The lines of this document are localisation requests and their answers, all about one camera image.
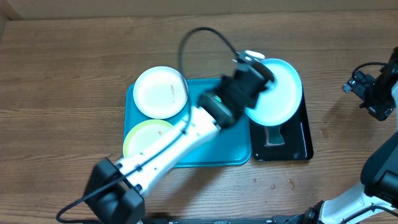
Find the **light blue round plate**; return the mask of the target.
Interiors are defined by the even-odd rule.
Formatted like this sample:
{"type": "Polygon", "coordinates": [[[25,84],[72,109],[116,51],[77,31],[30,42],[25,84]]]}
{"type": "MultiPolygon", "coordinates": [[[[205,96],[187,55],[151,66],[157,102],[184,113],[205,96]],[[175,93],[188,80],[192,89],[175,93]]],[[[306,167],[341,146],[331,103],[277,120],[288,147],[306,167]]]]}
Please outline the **light blue round plate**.
{"type": "Polygon", "coordinates": [[[246,108],[246,114],[263,126],[278,126],[288,121],[299,108],[303,95],[300,76],[288,62],[267,58],[261,63],[274,75],[275,82],[259,94],[256,107],[246,108]]]}

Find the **green dish sponge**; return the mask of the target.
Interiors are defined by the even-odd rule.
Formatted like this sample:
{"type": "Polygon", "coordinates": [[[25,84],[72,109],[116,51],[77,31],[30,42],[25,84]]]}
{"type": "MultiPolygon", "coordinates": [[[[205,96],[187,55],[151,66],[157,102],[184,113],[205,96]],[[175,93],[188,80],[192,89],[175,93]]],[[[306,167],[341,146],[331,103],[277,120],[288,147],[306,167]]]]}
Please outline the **green dish sponge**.
{"type": "Polygon", "coordinates": [[[281,146],[285,141],[280,133],[280,126],[266,126],[265,127],[265,146],[281,146]]]}

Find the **white round plate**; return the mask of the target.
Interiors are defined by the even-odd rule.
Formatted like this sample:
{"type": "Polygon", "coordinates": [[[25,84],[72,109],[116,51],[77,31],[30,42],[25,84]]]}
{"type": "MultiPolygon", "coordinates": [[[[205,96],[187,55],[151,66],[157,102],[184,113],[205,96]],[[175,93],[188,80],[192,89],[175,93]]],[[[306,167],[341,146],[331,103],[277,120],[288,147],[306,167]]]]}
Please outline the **white round plate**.
{"type": "Polygon", "coordinates": [[[152,67],[137,78],[132,95],[144,115],[154,119],[171,118],[187,103],[187,82],[174,68],[152,67]]]}

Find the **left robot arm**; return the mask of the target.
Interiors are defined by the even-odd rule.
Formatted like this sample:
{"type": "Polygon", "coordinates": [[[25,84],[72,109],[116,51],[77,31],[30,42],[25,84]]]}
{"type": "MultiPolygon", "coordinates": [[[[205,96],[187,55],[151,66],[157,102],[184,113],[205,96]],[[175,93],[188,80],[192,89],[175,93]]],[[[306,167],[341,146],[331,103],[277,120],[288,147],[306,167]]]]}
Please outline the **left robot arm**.
{"type": "Polygon", "coordinates": [[[137,223],[145,214],[144,197],[190,151],[233,126],[245,108],[254,108],[260,92],[275,81],[260,62],[239,63],[232,77],[203,92],[196,106],[149,147],[113,164],[94,166],[84,201],[100,223],[137,223]]]}

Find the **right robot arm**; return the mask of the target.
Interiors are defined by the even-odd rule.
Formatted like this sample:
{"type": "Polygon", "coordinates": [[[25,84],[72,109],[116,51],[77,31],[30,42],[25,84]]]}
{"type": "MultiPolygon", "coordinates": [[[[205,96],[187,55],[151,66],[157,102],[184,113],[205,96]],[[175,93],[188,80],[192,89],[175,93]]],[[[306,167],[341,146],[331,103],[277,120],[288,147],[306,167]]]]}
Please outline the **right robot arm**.
{"type": "MultiPolygon", "coordinates": [[[[384,121],[397,109],[397,49],[386,63],[380,62],[380,75],[373,78],[356,67],[343,85],[362,99],[360,108],[378,121],[384,121]]],[[[332,200],[318,202],[288,223],[360,223],[381,212],[397,215],[397,134],[393,134],[369,157],[360,181],[332,200]]]]}

